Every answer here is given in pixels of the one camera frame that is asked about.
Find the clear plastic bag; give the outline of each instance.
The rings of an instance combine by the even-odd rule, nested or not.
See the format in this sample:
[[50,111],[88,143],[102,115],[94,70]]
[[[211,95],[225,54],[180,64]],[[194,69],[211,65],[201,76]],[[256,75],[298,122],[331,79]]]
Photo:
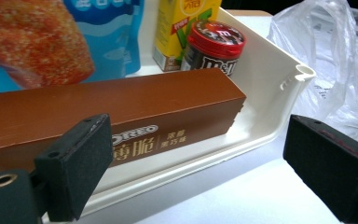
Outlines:
[[305,0],[272,18],[267,39],[316,71],[293,113],[358,141],[358,9],[345,0]]

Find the yellow carton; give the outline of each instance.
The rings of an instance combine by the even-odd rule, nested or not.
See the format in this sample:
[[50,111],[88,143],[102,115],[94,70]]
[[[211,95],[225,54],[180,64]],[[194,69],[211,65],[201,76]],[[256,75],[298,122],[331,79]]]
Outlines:
[[153,58],[162,71],[179,70],[191,24],[215,20],[222,0],[160,0]]

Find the black object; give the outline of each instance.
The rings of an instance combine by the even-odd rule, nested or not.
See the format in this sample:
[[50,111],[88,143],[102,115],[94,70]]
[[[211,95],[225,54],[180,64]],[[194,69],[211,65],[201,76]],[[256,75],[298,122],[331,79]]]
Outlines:
[[358,142],[316,119],[292,115],[283,158],[339,221],[358,223]]
[[35,169],[0,172],[0,223],[79,219],[113,160],[110,118],[80,121],[34,159]]

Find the brown box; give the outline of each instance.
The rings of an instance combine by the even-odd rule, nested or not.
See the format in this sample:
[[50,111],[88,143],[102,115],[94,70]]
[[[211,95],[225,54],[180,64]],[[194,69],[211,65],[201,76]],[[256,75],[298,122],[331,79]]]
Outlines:
[[111,166],[228,131],[245,94],[218,68],[0,93],[0,171],[34,157],[82,119],[108,113]]

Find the barcode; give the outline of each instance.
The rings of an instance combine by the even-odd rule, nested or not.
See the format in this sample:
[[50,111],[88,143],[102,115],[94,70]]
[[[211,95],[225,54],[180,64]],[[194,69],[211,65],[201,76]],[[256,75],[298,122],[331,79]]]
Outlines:
[[154,47],[153,58],[161,68],[165,66],[166,58],[156,47]]

